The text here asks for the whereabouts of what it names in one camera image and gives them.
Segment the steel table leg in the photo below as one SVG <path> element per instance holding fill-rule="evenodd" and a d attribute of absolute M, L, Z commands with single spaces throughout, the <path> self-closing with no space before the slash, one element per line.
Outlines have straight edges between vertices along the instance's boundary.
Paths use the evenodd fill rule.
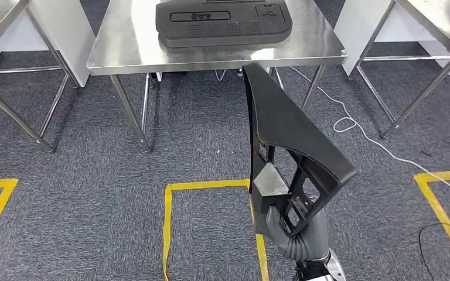
<path fill-rule="evenodd" d="M 132 105 L 130 105 L 130 102 L 128 101 L 127 93 L 125 92 L 125 89 L 123 89 L 123 85 L 120 82 L 120 78 L 117 75 L 110 75 L 111 82 L 115 86 L 115 89 L 120 96 L 121 103 L 123 104 L 123 107 L 125 108 L 125 111 L 127 112 L 128 119 L 130 120 L 130 123 L 132 123 L 132 126 L 135 129 L 135 133 L 137 133 L 137 136 L 140 138 L 142 145 L 144 147 L 144 151 L 149 152 L 149 144 L 146 140 L 146 136 L 144 132 L 141 129 L 141 126 L 139 125 L 139 121 L 137 120 L 137 117 L 135 116 L 134 110 L 132 109 Z"/>
<path fill-rule="evenodd" d="M 313 78 L 313 81 L 309 85 L 308 92 L 306 93 L 306 97 L 304 98 L 304 101 L 302 103 L 302 106 L 301 106 L 302 110 L 306 109 L 309 97 L 311 96 L 311 94 L 313 94 L 313 92 L 316 91 L 316 88 L 318 87 L 318 84 L 320 83 L 320 80 L 322 79 L 323 72 L 325 71 L 325 69 L 327 69 L 327 66 L 318 66 L 318 68 L 316 69 L 316 73 Z"/>
<path fill-rule="evenodd" d="M 408 117 L 413 110 L 437 87 L 437 85 L 446 77 L 450 72 L 450 62 L 442 69 L 435 79 L 433 79 L 425 90 L 406 108 L 406 110 L 397 118 L 397 120 L 388 128 L 383 137 L 386 138 L 393 130 L 399 128 L 401 123 Z"/>
<path fill-rule="evenodd" d="M 49 51 L 51 52 L 51 54 L 54 56 L 54 59 L 56 59 L 56 61 L 59 63 L 59 66 L 63 69 L 64 73 L 67 74 L 73 80 L 73 82 L 75 83 L 76 88 L 78 88 L 80 86 L 79 82 L 75 79 L 75 76 L 73 76 L 73 73 L 70 71 L 70 69 L 68 68 L 68 65 L 63 60 L 61 55 L 57 53 L 56 48 L 53 46 L 53 44 L 51 43 L 51 41 L 47 37 L 46 32 L 40 26 L 39 21 L 37 20 L 37 18 L 33 14 L 32 10 L 30 10 L 30 7 L 26 8 L 26 12 L 30 16 L 30 19 L 32 20 L 33 26 L 35 27 L 35 29 L 39 33 L 40 37 L 42 38 L 42 40 L 46 44 L 46 46 L 49 49 Z"/>
<path fill-rule="evenodd" d="M 280 79 L 280 74 L 278 74 L 278 69 L 276 67 L 270 68 L 270 75 L 276 79 L 277 84 L 283 90 L 284 89 L 284 83 L 282 83 L 282 80 Z"/>
<path fill-rule="evenodd" d="M 53 152 L 54 149 L 44 140 L 42 139 L 11 107 L 9 107 L 1 98 L 0 98 L 0 108 L 4 110 L 13 120 L 18 123 L 31 137 L 35 139 L 35 141 L 40 144 L 45 151 Z"/>

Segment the metal frame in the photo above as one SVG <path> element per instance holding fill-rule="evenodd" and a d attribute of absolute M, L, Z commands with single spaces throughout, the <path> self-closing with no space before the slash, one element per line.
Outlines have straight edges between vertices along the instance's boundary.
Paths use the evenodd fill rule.
<path fill-rule="evenodd" d="M 132 127 L 135 129 L 135 133 L 139 137 L 142 147 L 144 148 L 144 151 L 150 152 L 151 148 L 149 147 L 149 143 L 146 138 L 146 123 L 147 123 L 147 109 L 148 109 L 148 100 L 149 100 L 149 89 L 154 88 L 156 86 L 156 89 L 159 91 L 159 82 L 156 78 L 156 75 L 153 75 L 153 73 L 146 73 L 146 82 L 144 87 L 144 100 L 142 105 L 142 119 L 139 123 L 139 120 L 137 119 L 137 116 L 134 113 L 134 109 L 132 108 L 132 105 L 130 104 L 130 101 L 128 100 L 127 93 L 125 92 L 125 89 L 123 88 L 123 85 L 121 84 L 120 78 L 118 75 L 110 75 L 111 82 L 113 83 L 118 95 L 120 96 L 121 103 L 123 104 L 123 107 L 125 108 L 125 112 L 128 115 L 128 119 L 130 120 L 130 123 L 132 124 Z"/>
<path fill-rule="evenodd" d="M 303 100 L 303 103 L 301 105 L 301 109 L 305 110 L 308 106 L 309 98 L 315 92 L 315 90 L 318 88 L 318 85 L 320 84 L 320 80 L 323 77 L 323 73 L 327 69 L 327 66 L 318 66 L 316 68 L 315 76 L 313 77 L 313 80 L 311 81 L 311 84 L 309 85 L 308 91 L 306 92 L 306 96 Z M 276 67 L 270 67 L 270 76 L 272 76 L 278 83 L 278 85 L 284 90 L 284 83 L 282 83 L 282 80 L 280 79 L 280 75 L 278 74 L 278 70 Z"/>
<path fill-rule="evenodd" d="M 54 152 L 54 148 L 50 146 L 44 139 L 44 134 L 46 133 L 47 128 L 49 127 L 50 121 L 52 119 L 52 116 L 54 115 L 54 112 L 56 111 L 57 105 L 59 100 L 61 99 L 61 96 L 63 95 L 64 88 L 66 87 L 66 84 L 68 82 L 68 79 L 71 78 L 75 85 L 78 87 L 79 84 L 76 81 L 76 79 L 71 74 L 70 69 L 68 68 L 67 64 L 64 62 L 63 58 L 60 54 L 56 51 L 56 49 L 53 47 L 51 41 L 49 38 L 47 38 L 45 31 L 41 28 L 37 18 L 34 16 L 33 12 L 30 10 L 30 7 L 26 7 L 26 12 L 30 16 L 30 19 L 32 20 L 32 23 L 37 30 L 37 32 L 40 34 L 40 37 L 46 44 L 47 48 L 51 52 L 51 54 L 54 56 L 56 61 L 58 62 L 59 66 L 46 66 L 46 67 L 28 67 L 28 68 L 11 68 L 11 69 L 0 69 L 0 74 L 5 73 L 28 73 L 28 72 L 38 72 L 38 71 L 53 71 L 53 70 L 63 70 L 64 71 L 64 78 L 63 81 L 56 93 L 56 96 L 46 114 L 46 118 L 42 122 L 42 126 L 40 127 L 39 133 L 35 132 L 30 125 L 23 120 L 7 103 L 0 98 L 0 108 L 4 110 L 13 120 L 15 120 L 18 125 L 20 125 L 35 141 L 42 146 L 42 148 L 49 153 Z"/>
<path fill-rule="evenodd" d="M 373 43 L 375 42 L 375 39 L 379 35 L 380 31 L 382 30 L 382 27 L 384 26 L 385 22 L 387 21 L 389 15 L 391 14 L 391 11 L 396 5 L 396 0 L 392 0 L 389 3 L 389 6 L 387 7 L 382 19 L 380 20 L 379 24 L 375 28 L 374 32 L 372 33 L 370 40 L 368 44 L 366 45 L 365 49 L 363 50 L 362 55 L 360 56 L 358 62 L 356 63 L 356 72 L 359 73 L 365 84 L 370 89 L 371 93 L 373 94 L 373 97 L 377 100 L 378 104 L 386 114 L 387 118 L 391 122 L 391 126 L 387 128 L 387 130 L 382 134 L 383 138 L 388 137 L 392 131 L 398 129 L 403 121 L 416 109 L 416 107 L 419 106 L 419 104 L 430 94 L 432 91 L 437 87 L 437 85 L 449 74 L 450 72 L 450 62 L 441 70 L 441 72 L 426 86 L 426 88 L 421 92 L 419 96 L 416 97 L 416 99 L 401 113 L 401 115 L 398 118 L 395 118 L 394 115 L 391 113 L 389 108 L 387 107 L 386 103 L 380 96 L 380 94 L 377 92 L 373 84 L 370 82 L 370 79 L 368 76 L 366 76 L 365 72 L 363 71 L 361 67 L 361 63 L 363 61 L 401 61 L 401 60 L 450 60 L 450 56 L 383 56 L 383 57 L 367 57 L 368 52 L 370 51 Z"/>

